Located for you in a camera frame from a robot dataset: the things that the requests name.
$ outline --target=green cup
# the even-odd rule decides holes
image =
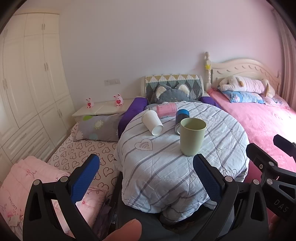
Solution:
[[[207,124],[198,118],[185,118],[180,123],[181,151],[186,156],[198,154],[205,137]]]

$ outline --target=bed post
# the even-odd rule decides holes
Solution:
[[[205,91],[208,92],[208,90],[211,88],[211,61],[210,61],[210,54],[209,52],[205,52],[205,83],[204,88]]]

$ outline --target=cabinet handle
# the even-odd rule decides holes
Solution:
[[[27,133],[23,134],[21,137],[20,137],[20,140],[21,139],[24,139],[24,137],[27,135]]]
[[[28,151],[28,154],[30,154],[34,149],[34,146]]]

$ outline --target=can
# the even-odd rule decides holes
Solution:
[[[176,123],[175,123],[175,132],[180,135],[180,122],[185,118],[189,118],[189,111],[185,109],[180,109],[176,113]]]

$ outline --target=pink comforter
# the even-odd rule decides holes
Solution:
[[[0,188],[0,213],[12,231],[22,240],[22,226],[25,207],[32,183],[40,179],[43,183],[55,182],[62,176],[69,176],[34,156],[14,164]],[[80,202],[76,203],[80,213],[90,227],[104,202],[106,192],[90,186]],[[73,237],[56,200],[52,201],[57,217],[65,233]]]
[[[280,168],[296,172],[294,159],[273,144],[276,134],[296,142],[295,111],[257,103],[230,103],[221,92],[213,90],[209,91],[209,95],[244,127],[250,143],[268,153]]]

